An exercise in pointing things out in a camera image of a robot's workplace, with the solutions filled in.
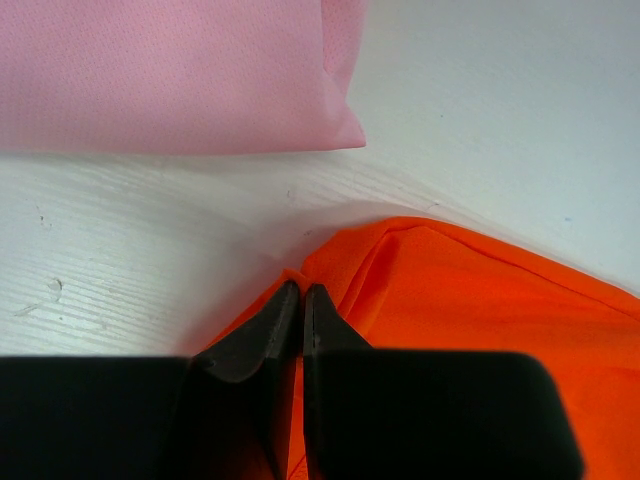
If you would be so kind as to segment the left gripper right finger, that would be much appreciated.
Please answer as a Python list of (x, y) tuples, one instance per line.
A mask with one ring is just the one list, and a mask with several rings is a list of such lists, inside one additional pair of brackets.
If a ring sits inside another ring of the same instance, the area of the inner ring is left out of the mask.
[(556, 385), (515, 352), (371, 346), (327, 289), (306, 295), (304, 438), (313, 479), (580, 479)]

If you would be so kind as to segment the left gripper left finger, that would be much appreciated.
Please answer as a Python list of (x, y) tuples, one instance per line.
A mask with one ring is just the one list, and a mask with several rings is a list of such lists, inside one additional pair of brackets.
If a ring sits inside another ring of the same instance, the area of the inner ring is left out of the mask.
[(282, 479), (298, 286), (193, 357), (8, 356), (5, 479)]

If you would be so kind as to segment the orange t shirt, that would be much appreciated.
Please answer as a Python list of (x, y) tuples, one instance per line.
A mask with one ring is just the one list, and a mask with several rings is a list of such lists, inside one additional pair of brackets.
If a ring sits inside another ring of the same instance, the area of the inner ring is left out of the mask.
[(394, 217), (337, 232), (282, 282), (323, 285), (382, 348), (515, 351), (553, 376), (589, 479), (639, 475), (639, 300), (460, 226)]

